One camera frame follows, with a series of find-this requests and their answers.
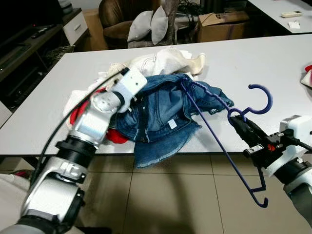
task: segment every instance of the remote control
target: remote control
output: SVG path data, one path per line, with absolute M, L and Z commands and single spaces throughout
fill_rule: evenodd
M 42 34 L 45 34 L 46 31 L 48 31 L 49 29 L 51 28 L 54 28 L 56 26 L 56 24 L 51 24 L 51 25 L 48 25 L 42 29 L 40 29 L 39 31 L 37 31 L 35 34 L 33 34 L 31 36 L 32 39 L 36 39 L 37 37 L 41 36 Z
M 290 17 L 297 17 L 302 16 L 303 13 L 301 11 L 291 11 L 291 12 L 284 12 L 281 14 L 281 17 L 283 18 L 290 18 Z

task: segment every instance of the white pillow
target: white pillow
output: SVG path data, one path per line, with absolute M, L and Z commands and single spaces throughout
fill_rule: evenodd
M 140 40 L 150 32 L 152 15 L 153 11 L 143 11 L 135 18 L 130 27 L 128 42 Z
M 156 45 L 165 37 L 168 29 L 168 17 L 162 6 L 160 6 L 153 15 L 151 28 L 152 42 Z

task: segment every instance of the white table top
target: white table top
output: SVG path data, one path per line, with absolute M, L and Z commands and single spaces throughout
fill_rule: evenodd
M 200 79 L 222 88 L 241 110 L 247 106 L 262 109 L 266 96 L 248 85 L 265 85 L 273 95 L 272 109 L 261 116 L 247 114 L 268 134 L 279 130 L 282 119 L 292 115 L 312 114 L 312 90 L 300 84 L 304 67 L 312 62 L 312 35 L 294 35 L 239 39 L 176 45 L 193 56 L 206 53 L 207 61 Z M 0 129 L 0 155 L 38 155 L 47 138 L 61 120 L 62 111 L 72 90 L 86 89 L 106 71 L 111 63 L 150 54 L 161 47 L 128 50 L 107 50 L 66 54 L 50 71 L 26 101 Z M 226 111 L 210 116 L 209 123 L 230 152 L 247 148 L 234 128 L 227 122 Z M 203 125 L 196 116 L 195 120 Z M 63 126 L 47 150 L 55 154 L 57 141 L 66 138 Z M 105 142 L 97 153 L 132 153 L 134 143 Z M 221 152 L 207 127 L 198 130 L 180 152 Z
M 312 6 L 301 0 L 248 0 L 291 33 L 312 33 Z M 284 12 L 301 11 L 303 16 L 283 18 Z M 300 29 L 291 29 L 289 21 L 298 20 Z
M 5 105 L 0 102 L 0 128 L 6 122 L 6 120 L 11 116 L 11 112 Z

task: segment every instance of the paper on table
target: paper on table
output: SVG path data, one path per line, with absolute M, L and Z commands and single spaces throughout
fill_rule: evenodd
M 298 21 L 289 21 L 288 25 L 292 29 L 300 29 L 300 23 Z
M 307 72 L 307 74 L 301 80 L 301 83 L 312 88 L 312 70 Z

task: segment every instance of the tile floor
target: tile floor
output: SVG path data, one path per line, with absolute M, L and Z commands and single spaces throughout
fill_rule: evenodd
M 233 156 L 252 187 L 257 171 Z M 96 157 L 82 185 L 86 205 L 77 226 L 110 227 L 114 234 L 311 234 L 276 178 L 266 177 L 266 209 L 255 205 L 222 155 L 176 155 L 154 167 L 134 169 L 132 156 Z M 0 173 L 29 169 L 6 159 Z

